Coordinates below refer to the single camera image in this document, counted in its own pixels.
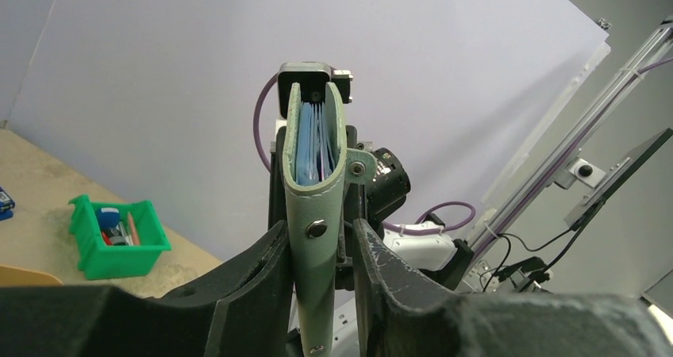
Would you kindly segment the green card holder wallet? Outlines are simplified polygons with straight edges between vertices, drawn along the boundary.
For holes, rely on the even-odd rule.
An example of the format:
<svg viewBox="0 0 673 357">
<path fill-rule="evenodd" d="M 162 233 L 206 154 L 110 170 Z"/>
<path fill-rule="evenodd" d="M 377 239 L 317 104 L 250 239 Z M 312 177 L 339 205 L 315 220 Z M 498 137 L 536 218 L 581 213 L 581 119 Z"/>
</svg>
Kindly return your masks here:
<svg viewBox="0 0 673 357">
<path fill-rule="evenodd" d="M 376 169 L 370 152 L 348 146 L 344 103 L 336 84 L 323 83 L 320 95 L 321 100 L 310 102 L 300 82 L 290 85 L 280 161 L 306 356 L 328 356 L 332 351 L 344 198 L 350 185 L 368 184 Z"/>
</svg>

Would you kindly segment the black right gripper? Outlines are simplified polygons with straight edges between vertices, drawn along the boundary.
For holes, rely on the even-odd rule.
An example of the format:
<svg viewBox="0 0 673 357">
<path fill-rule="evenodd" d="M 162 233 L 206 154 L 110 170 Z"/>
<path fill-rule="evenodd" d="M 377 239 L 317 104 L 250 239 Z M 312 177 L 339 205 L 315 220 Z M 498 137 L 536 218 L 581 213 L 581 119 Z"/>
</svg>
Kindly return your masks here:
<svg viewBox="0 0 673 357">
<path fill-rule="evenodd" d="M 356 127 L 346 125 L 348 146 L 364 150 L 364 142 L 358 140 Z M 346 184 L 344 196 L 344 224 L 340 225 L 336 252 L 336 290 L 354 290 L 352 269 L 353 242 L 352 221 L 363 218 L 383 238 L 383 220 L 386 220 L 406 202 L 411 190 L 408 174 L 396 155 L 387 148 L 379 148 L 372 153 L 377 158 L 379 170 L 375 179 L 363 186 Z M 278 221 L 287 220 L 286 196 L 280 167 L 281 156 L 275 151 L 270 156 L 270 197 L 268 210 L 269 228 Z"/>
</svg>

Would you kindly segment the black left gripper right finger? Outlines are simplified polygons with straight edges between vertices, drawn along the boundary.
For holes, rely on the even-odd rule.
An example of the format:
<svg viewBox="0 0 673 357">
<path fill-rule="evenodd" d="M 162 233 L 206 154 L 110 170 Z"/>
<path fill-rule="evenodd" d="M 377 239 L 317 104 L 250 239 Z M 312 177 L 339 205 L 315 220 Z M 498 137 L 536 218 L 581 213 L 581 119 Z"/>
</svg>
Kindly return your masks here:
<svg viewBox="0 0 673 357">
<path fill-rule="evenodd" d="M 352 224 L 363 356 L 669 356 L 639 301 L 614 295 L 458 294 Z"/>
</svg>

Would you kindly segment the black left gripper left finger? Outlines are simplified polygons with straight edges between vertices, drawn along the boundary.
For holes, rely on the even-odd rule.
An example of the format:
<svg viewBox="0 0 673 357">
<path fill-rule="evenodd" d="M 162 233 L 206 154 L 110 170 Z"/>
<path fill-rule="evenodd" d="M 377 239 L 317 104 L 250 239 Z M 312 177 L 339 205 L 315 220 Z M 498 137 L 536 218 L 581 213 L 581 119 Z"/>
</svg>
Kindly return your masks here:
<svg viewBox="0 0 673 357">
<path fill-rule="evenodd" d="M 293 278 L 287 223 L 162 297 L 117 286 L 1 291 L 4 356 L 283 356 Z"/>
</svg>

